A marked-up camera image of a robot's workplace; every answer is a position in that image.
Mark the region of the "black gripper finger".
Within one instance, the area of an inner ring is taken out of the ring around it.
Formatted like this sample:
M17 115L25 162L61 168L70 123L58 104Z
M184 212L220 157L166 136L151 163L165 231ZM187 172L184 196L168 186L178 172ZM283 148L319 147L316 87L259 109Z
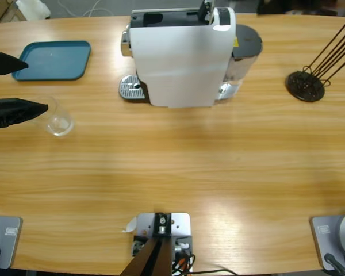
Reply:
M19 98L0 99L0 128L30 121L48 111L48 105Z
M29 65L26 62L14 56L0 52L0 75L7 75L28 67Z

